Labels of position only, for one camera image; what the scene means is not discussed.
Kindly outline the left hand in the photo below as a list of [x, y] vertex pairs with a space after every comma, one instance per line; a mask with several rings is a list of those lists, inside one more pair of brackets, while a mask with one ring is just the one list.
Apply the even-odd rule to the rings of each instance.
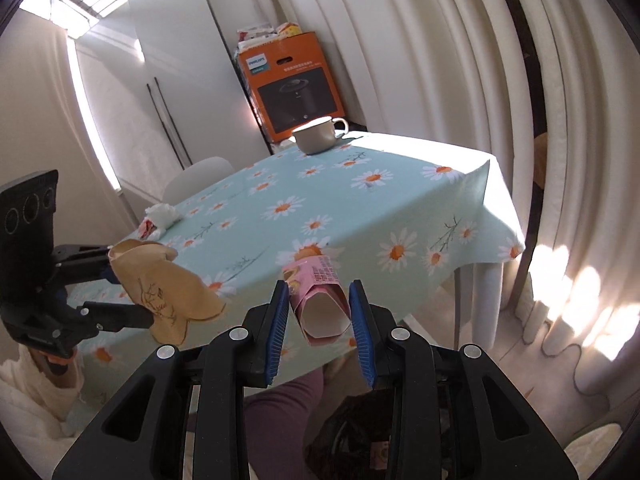
[[29, 348], [28, 351], [38, 370], [56, 388], [70, 389], [77, 387], [79, 380], [76, 366], [77, 352], [74, 352], [69, 359], [65, 359], [34, 348]]

